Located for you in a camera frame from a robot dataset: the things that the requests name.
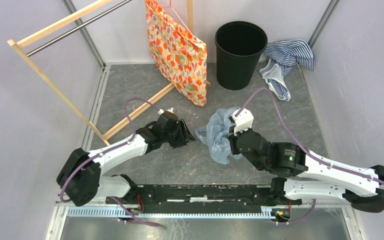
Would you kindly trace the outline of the light blue plastic bag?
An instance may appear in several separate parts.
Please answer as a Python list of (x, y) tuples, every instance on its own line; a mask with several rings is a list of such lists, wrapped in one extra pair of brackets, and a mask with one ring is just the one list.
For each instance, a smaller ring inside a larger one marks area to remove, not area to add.
[(227, 134), (233, 126), (229, 117), (238, 107), (219, 108), (208, 123), (194, 130), (196, 137), (208, 147), (210, 157), (218, 164), (227, 165), (230, 159), (239, 160), (242, 154), (233, 154)]

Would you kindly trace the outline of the black plastic trash bin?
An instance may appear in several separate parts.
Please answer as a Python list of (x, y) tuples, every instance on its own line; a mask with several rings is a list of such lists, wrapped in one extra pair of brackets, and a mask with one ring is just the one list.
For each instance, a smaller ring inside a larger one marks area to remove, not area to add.
[(227, 90), (244, 89), (267, 46), (266, 32), (251, 22), (231, 21), (217, 29), (214, 42), (217, 82)]

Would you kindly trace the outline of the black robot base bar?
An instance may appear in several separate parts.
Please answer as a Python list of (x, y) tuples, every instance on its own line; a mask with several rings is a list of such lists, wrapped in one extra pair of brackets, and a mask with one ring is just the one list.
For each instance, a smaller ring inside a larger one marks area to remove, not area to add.
[(117, 201), (139, 207), (144, 214), (246, 214), (303, 203), (255, 184), (135, 185)]

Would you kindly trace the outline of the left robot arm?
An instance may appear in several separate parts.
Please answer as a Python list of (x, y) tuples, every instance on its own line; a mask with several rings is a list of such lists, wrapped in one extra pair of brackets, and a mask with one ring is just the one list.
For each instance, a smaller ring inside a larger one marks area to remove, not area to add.
[(95, 198), (116, 197), (131, 204), (137, 198), (134, 183), (130, 183), (126, 176), (107, 176), (106, 173), (128, 160), (159, 149), (163, 144), (175, 149), (195, 140), (185, 121), (166, 110), (159, 113), (156, 121), (114, 144), (91, 151), (77, 148), (56, 178), (61, 187), (60, 201), (80, 207)]

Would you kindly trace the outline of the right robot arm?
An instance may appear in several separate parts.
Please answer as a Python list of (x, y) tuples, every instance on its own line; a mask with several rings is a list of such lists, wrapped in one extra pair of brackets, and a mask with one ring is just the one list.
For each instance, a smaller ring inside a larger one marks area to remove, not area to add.
[(228, 133), (231, 152), (245, 157), (257, 170), (276, 177), (269, 199), (344, 202), (366, 213), (384, 210), (384, 166), (357, 167), (337, 162), (291, 142), (269, 142), (248, 129)]

